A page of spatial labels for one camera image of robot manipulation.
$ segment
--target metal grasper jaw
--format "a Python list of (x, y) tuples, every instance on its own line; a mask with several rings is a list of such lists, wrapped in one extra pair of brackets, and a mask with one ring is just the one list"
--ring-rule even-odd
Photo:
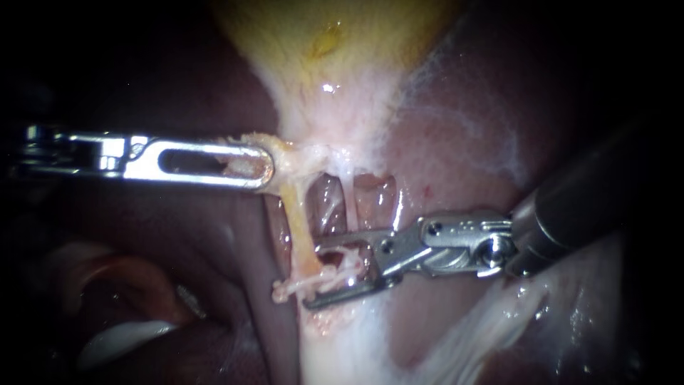
[(27, 125), (15, 156), (14, 174), (29, 178), (68, 175), (260, 190), (274, 174), (273, 158), (256, 146), (83, 133), (48, 125)]
[(399, 284), (407, 272), (429, 278), (463, 272), (474, 272), (478, 277), (495, 275), (516, 252), (510, 227), (510, 220), (492, 211), (439, 212), (419, 217), (400, 232), (369, 230), (317, 238), (316, 252), (367, 245), (373, 253), (370, 270), (355, 284), (317, 292), (303, 305), (315, 311), (377, 294)]

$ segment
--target white tissue fold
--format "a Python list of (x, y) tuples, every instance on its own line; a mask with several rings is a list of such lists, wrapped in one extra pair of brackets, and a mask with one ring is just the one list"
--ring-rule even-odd
[(78, 370), (89, 370), (114, 361), (140, 345), (162, 336), (176, 326), (164, 321), (126, 322), (95, 335), (81, 350)]

